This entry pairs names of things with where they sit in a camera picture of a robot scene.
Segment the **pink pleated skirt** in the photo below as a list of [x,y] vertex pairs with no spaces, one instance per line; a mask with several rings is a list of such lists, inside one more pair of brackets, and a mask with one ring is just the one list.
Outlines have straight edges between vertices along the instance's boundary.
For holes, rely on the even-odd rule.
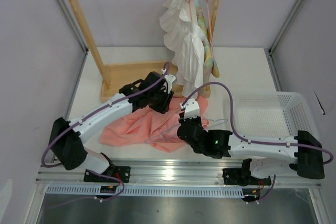
[[[99,143],[113,147],[146,144],[145,140],[152,134],[157,135],[178,124],[180,103],[184,100],[184,97],[173,98],[168,112],[164,114],[155,112],[147,106],[110,123],[103,129]],[[186,143],[177,137],[163,143],[148,145],[159,151],[172,153],[183,148]]]

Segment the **blue wire hanger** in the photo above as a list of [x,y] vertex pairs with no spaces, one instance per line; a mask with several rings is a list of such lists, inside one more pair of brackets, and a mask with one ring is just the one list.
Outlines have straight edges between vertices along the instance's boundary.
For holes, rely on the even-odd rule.
[[[205,127],[206,130],[219,126],[222,124],[226,124],[228,122],[228,119],[222,118],[222,119],[207,119],[207,118],[201,118],[202,126]],[[178,123],[176,125],[173,125],[172,127],[160,132],[157,135],[152,134],[147,140],[145,140],[146,144],[152,144],[152,143],[163,143],[167,140],[173,140],[177,138],[177,129],[181,125]]]

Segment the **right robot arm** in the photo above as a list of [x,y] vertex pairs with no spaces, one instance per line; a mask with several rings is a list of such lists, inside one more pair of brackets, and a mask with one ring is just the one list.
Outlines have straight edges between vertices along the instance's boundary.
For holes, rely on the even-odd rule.
[[295,171],[306,179],[324,179],[321,143],[309,132],[299,130],[295,136],[278,138],[267,143],[241,140],[228,130],[205,130],[199,116],[179,114],[179,139],[195,153],[214,159],[242,159],[240,179],[251,184],[257,179]]

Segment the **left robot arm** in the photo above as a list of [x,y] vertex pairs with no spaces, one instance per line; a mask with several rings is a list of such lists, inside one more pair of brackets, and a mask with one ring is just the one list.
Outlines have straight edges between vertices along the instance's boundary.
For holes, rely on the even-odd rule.
[[114,176],[110,158],[86,148],[84,144],[108,124],[138,109],[149,106],[156,112],[166,113],[173,98],[174,81],[175,76],[168,74],[167,70],[162,74],[152,71],[145,79],[125,85],[111,99],[86,115],[70,121],[58,118],[52,127],[50,150],[66,170],[81,167],[94,172],[102,182],[110,181]]

